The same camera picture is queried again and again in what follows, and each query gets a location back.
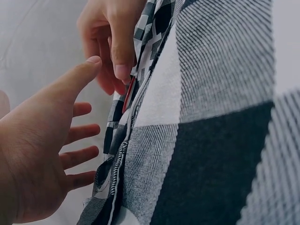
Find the small check pattern fabric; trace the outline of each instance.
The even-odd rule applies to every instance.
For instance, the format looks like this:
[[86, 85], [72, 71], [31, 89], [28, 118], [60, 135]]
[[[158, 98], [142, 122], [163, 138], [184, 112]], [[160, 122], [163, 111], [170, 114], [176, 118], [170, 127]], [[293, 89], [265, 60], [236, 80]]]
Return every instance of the small check pattern fabric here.
[[278, 91], [271, 0], [149, 0], [79, 225], [300, 224], [300, 82]]

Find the finger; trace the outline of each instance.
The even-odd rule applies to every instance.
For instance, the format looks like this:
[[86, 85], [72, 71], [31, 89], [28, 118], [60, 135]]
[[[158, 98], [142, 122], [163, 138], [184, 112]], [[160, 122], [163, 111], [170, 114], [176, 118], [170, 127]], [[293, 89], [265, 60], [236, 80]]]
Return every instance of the finger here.
[[100, 56], [99, 46], [97, 39], [90, 39], [87, 37], [82, 37], [82, 47], [84, 56], [86, 59], [94, 55]]
[[96, 171], [84, 172], [76, 175], [67, 175], [68, 190], [75, 190], [94, 182]]
[[75, 101], [82, 89], [99, 73], [102, 61], [99, 56], [92, 56], [85, 63], [79, 64], [66, 72], [57, 81], [48, 87], [55, 90], [55, 98], [67, 98]]
[[100, 133], [100, 126], [98, 124], [90, 124], [80, 127], [72, 127], [69, 130], [65, 145], [76, 142], [83, 138], [93, 137]]
[[97, 31], [92, 25], [97, 21], [97, 9], [88, 2], [77, 20], [77, 28], [79, 30], [82, 47], [86, 59], [94, 55], [100, 55], [97, 41]]
[[98, 83], [101, 88], [108, 94], [112, 95], [115, 91], [112, 83], [113, 73], [113, 62], [110, 57], [110, 49], [106, 38], [98, 40], [98, 49], [100, 51], [101, 59], [103, 61], [103, 67], [100, 74], [97, 77]]
[[111, 51], [114, 73], [118, 79], [126, 81], [130, 77], [135, 57], [133, 41], [135, 24], [121, 18], [112, 19], [110, 24], [112, 29]]
[[105, 67], [105, 69], [107, 71], [107, 75], [110, 77], [110, 83], [113, 85], [114, 90], [120, 95], [124, 95], [126, 93], [126, 86], [121, 80], [115, 77], [113, 72], [113, 65], [110, 64], [109, 66]]
[[81, 163], [87, 162], [99, 154], [99, 149], [97, 146], [91, 146], [78, 151], [66, 152], [60, 154], [61, 164], [64, 170], [70, 169]]
[[[111, 54], [111, 52], [112, 52], [112, 37], [109, 37], [107, 42], [109, 45], [109, 52]], [[126, 80], [121, 81], [115, 77], [113, 67], [111, 67], [110, 69], [112, 70], [112, 73], [113, 73], [112, 82], [113, 82], [116, 92], [118, 92], [120, 95], [124, 95], [126, 93], [125, 85], [130, 83], [131, 78], [129, 77]]]
[[73, 107], [73, 117], [83, 116], [92, 111], [92, 106], [88, 102], [76, 102]]

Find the black and white plaid fabric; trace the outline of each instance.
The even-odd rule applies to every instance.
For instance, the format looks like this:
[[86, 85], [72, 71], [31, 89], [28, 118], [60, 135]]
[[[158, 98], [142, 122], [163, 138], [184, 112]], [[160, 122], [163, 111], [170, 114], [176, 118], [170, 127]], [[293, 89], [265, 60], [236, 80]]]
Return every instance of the black and white plaid fabric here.
[[136, 91], [124, 115], [115, 96], [78, 224], [300, 224], [299, 9], [148, 1]]

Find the bed sheet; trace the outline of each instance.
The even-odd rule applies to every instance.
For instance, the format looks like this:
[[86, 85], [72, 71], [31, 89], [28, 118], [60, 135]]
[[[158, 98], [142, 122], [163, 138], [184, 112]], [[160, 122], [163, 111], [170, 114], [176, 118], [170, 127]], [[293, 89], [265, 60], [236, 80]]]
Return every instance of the bed sheet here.
[[[1, 0], [0, 1], [0, 117], [14, 109], [39, 89], [84, 61], [76, 20], [84, 0]], [[78, 97], [89, 101], [92, 113], [76, 118], [74, 125], [98, 123], [101, 134], [66, 146], [63, 151], [96, 145], [102, 152], [106, 119], [111, 97], [95, 82]], [[68, 173], [96, 170], [96, 159], [73, 168]], [[60, 209], [50, 218], [30, 225], [74, 225], [83, 201], [90, 197], [88, 186], [68, 194]]]

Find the skin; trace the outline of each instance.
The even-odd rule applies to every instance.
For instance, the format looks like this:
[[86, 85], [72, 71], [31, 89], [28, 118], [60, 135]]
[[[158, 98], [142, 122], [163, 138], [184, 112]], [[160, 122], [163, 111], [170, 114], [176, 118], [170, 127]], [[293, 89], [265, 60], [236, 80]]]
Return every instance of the skin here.
[[0, 224], [47, 218], [69, 191], [94, 181], [94, 171], [66, 175], [65, 170], [96, 157], [96, 146], [59, 152], [100, 132], [97, 124], [70, 125], [73, 117], [91, 112], [89, 103], [75, 100], [101, 66], [98, 56], [78, 65], [0, 120]]
[[89, 0], [77, 21], [86, 58], [101, 56], [103, 67], [97, 81], [109, 95], [114, 91], [124, 95], [125, 84], [130, 82], [130, 72], [136, 65], [134, 30], [145, 3]]

